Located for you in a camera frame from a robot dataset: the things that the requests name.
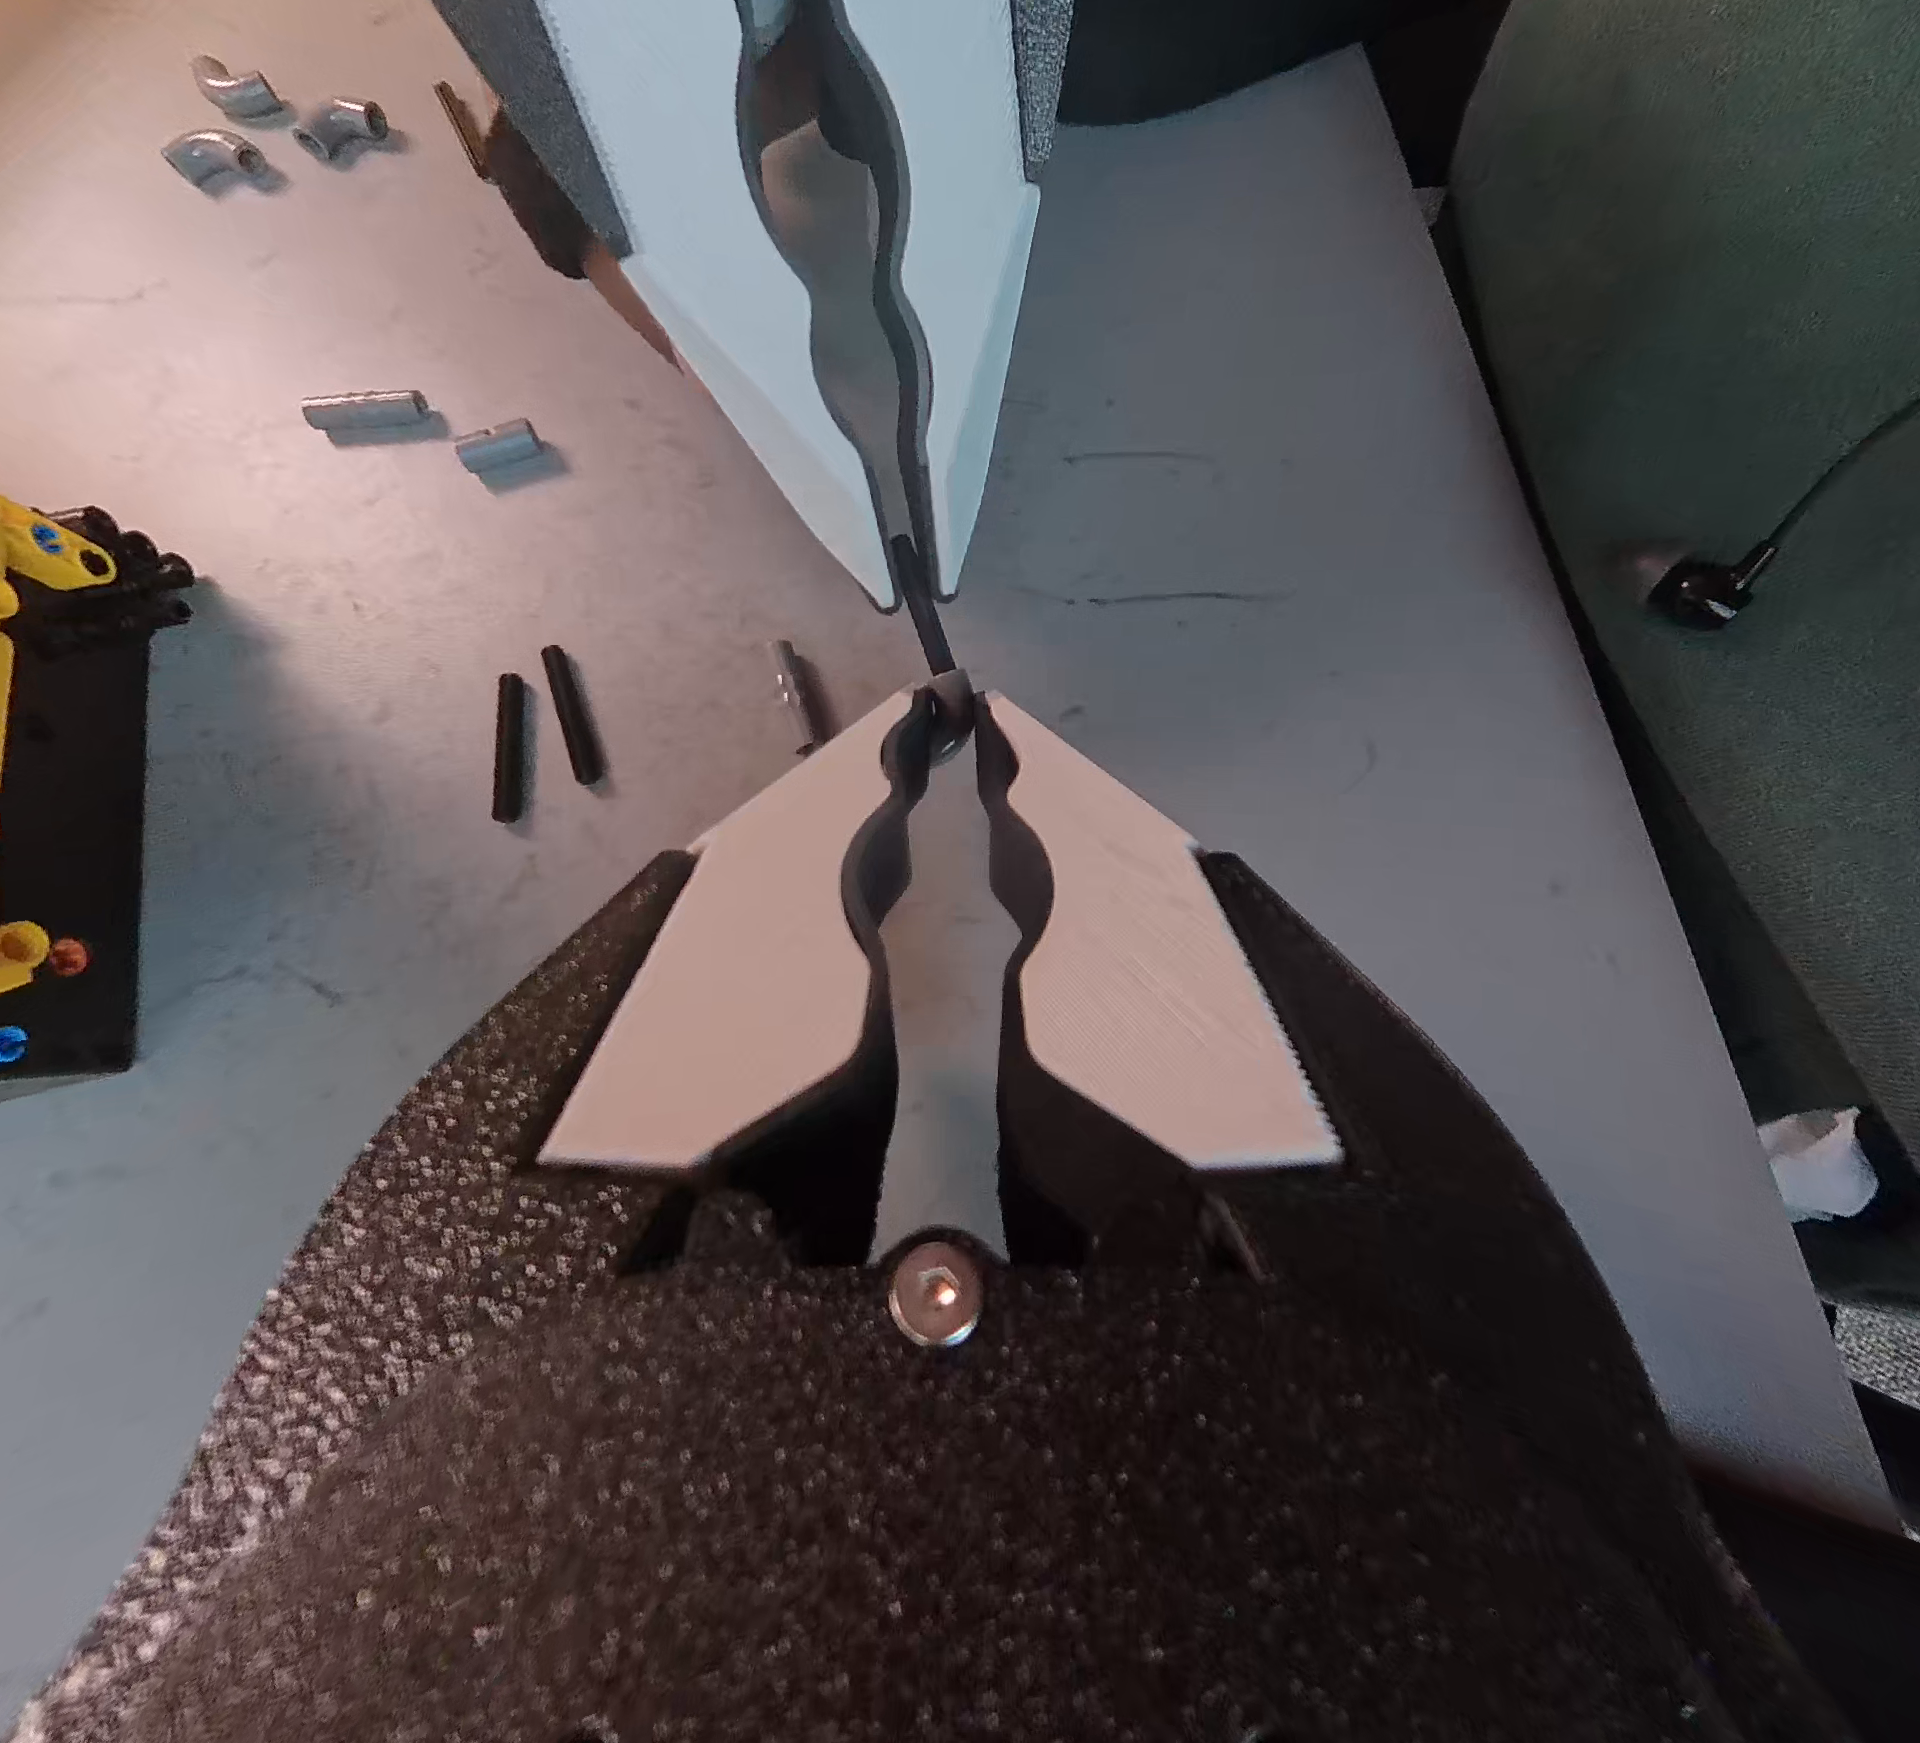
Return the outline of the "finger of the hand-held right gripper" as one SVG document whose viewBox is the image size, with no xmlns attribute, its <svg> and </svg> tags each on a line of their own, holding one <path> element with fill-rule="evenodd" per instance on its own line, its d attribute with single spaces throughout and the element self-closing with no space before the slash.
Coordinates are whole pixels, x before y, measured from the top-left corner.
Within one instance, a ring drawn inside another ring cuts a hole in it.
<svg viewBox="0 0 1920 1743">
<path fill-rule="evenodd" d="M 906 529 L 871 293 L 874 175 L 830 144 L 810 0 L 534 0 L 659 320 L 799 522 L 880 610 Z"/>
<path fill-rule="evenodd" d="M 955 594 L 995 447 L 1039 187 L 1013 0 L 796 0 L 829 143 L 874 185 L 872 303 L 898 377 L 894 468 L 937 599 Z"/>
</svg>

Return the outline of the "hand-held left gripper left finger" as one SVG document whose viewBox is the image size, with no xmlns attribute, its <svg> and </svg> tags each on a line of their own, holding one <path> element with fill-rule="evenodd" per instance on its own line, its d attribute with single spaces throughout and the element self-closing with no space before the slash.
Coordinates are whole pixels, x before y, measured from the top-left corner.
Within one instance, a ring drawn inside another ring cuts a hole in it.
<svg viewBox="0 0 1920 1743">
<path fill-rule="evenodd" d="M 804 1264 L 867 1262 L 900 1096 L 880 927 L 930 768 L 931 693 L 900 690 L 665 857 L 541 1166 L 743 1193 Z"/>
</svg>

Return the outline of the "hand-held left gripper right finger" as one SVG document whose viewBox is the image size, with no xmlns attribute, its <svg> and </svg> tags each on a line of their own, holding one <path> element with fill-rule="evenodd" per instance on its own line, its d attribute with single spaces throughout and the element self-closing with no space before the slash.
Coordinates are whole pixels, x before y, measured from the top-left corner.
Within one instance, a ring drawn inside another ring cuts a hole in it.
<svg viewBox="0 0 1920 1743">
<path fill-rule="evenodd" d="M 1182 1253 L 1225 1179 L 1344 1150 L 1200 843 L 1004 695 L 981 695 L 1002 975 L 995 1182 L 1018 1267 Z"/>
</svg>

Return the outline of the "yellow lego robot model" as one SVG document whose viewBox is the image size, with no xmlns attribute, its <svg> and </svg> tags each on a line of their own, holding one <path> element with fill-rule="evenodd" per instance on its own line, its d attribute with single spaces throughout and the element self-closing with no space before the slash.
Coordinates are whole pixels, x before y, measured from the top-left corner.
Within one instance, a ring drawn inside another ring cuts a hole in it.
<svg viewBox="0 0 1920 1743">
<path fill-rule="evenodd" d="M 153 642 L 193 567 L 108 509 L 1 500 L 1 1082 L 134 1060 Z"/>
</svg>

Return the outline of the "person's right hand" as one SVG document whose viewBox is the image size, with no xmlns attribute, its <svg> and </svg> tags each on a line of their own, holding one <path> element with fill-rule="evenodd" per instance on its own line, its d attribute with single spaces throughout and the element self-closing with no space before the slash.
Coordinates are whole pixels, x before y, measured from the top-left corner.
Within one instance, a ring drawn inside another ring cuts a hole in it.
<svg viewBox="0 0 1920 1743">
<path fill-rule="evenodd" d="M 620 259 L 593 233 L 572 200 L 548 175 L 541 154 L 519 132 L 503 104 L 496 100 L 488 121 L 482 122 L 446 80 L 434 80 L 434 99 L 459 138 L 469 168 L 501 194 L 541 262 L 568 280 L 587 283 L 598 289 L 612 313 L 637 329 L 665 364 L 681 369 L 665 329 L 623 276 Z"/>
</svg>

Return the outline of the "white crumpled tissue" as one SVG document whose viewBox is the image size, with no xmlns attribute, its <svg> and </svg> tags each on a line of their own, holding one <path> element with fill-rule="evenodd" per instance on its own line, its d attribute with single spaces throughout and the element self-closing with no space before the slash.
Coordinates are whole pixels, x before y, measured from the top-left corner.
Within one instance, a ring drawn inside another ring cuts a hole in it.
<svg viewBox="0 0 1920 1743">
<path fill-rule="evenodd" d="M 1883 1185 L 1858 1131 L 1858 1106 L 1822 1106 L 1760 1126 L 1765 1166 L 1791 1224 L 1854 1221 L 1875 1205 Z"/>
</svg>

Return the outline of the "black wired earphone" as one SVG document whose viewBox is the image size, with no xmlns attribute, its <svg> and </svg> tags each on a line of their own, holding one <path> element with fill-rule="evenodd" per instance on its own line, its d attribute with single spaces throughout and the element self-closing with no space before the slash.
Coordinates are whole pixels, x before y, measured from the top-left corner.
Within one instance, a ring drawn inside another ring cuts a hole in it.
<svg viewBox="0 0 1920 1743">
<path fill-rule="evenodd" d="M 1872 449 L 1902 433 L 1914 417 L 1918 395 L 1910 395 L 1907 404 L 1886 414 L 1865 434 L 1858 434 L 1854 446 L 1832 460 L 1751 549 L 1733 560 L 1679 556 L 1649 586 L 1645 608 L 1671 626 L 1694 632 L 1717 632 L 1736 621 L 1752 602 L 1757 583 L 1778 562 L 1812 512 L 1855 473 L 1861 460 L 1867 460 Z"/>
</svg>

